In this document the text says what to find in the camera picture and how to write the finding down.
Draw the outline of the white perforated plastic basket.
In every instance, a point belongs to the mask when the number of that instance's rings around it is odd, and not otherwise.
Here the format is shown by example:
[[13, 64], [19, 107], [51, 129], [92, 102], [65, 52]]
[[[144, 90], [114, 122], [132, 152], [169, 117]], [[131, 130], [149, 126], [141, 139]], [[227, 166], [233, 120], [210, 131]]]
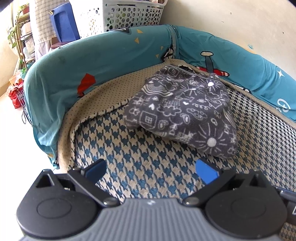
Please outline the white perforated plastic basket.
[[160, 23], [167, 1], [70, 1], [80, 38]]

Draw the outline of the wooden plant shelf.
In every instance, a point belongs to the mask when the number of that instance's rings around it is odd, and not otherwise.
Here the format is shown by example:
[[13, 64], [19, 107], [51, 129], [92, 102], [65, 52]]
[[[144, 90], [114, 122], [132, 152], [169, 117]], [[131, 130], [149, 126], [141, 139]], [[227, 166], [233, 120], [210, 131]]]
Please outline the wooden plant shelf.
[[12, 26], [8, 30], [8, 41], [18, 55], [18, 69], [28, 70], [28, 65], [35, 61], [35, 43], [30, 20], [30, 6], [10, 5]]

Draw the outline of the blue cartoon-print bed bumper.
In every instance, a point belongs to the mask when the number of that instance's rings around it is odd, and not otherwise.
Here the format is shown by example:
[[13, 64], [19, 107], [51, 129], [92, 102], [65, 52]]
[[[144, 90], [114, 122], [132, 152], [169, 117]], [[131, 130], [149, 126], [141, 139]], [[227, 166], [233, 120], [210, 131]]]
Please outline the blue cartoon-print bed bumper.
[[46, 54], [25, 76], [25, 103], [39, 148], [56, 167], [64, 114], [83, 94], [117, 78], [180, 59], [248, 90], [295, 120], [295, 80], [233, 42], [181, 26], [124, 28], [80, 39]]

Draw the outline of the red bag on floor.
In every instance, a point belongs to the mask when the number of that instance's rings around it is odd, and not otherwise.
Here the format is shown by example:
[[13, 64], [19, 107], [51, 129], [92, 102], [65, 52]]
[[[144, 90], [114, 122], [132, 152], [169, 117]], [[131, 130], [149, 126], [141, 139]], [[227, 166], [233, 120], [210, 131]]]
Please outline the red bag on floor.
[[19, 79], [19, 82], [10, 88], [8, 96], [15, 109], [21, 108], [25, 105], [22, 79]]

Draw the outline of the blue plastic stool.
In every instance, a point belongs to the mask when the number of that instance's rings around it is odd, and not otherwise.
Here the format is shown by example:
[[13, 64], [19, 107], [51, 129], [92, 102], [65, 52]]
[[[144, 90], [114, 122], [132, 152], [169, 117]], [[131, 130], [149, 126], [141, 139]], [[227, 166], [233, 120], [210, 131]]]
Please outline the blue plastic stool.
[[80, 39], [70, 3], [62, 4], [51, 10], [50, 19], [59, 42], [72, 42]]

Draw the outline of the houndstooth blue-beige bed mat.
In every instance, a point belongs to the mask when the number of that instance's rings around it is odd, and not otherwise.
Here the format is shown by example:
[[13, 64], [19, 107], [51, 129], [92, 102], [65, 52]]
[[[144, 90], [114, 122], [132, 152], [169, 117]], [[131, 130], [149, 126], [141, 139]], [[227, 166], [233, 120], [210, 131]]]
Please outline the houndstooth blue-beige bed mat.
[[[129, 130], [123, 110], [155, 65], [107, 81], [65, 114], [59, 132], [60, 168], [87, 167], [104, 159], [107, 171], [98, 186], [126, 198], [183, 198], [202, 188], [195, 162], [203, 153], [143, 128]], [[278, 187], [295, 190], [295, 123], [263, 101], [225, 82], [237, 128], [238, 151], [230, 159], [207, 156], [218, 168], [241, 173], [260, 169]]]

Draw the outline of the grey doodle-print fleece garment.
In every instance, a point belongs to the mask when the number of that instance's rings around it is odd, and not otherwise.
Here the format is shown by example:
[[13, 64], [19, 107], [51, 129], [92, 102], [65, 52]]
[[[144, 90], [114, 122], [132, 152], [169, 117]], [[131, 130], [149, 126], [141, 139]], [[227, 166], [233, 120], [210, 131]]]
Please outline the grey doodle-print fleece garment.
[[165, 66], [145, 80], [126, 105], [123, 120], [129, 129], [141, 126], [157, 136], [222, 159], [237, 152], [230, 97], [213, 73]]

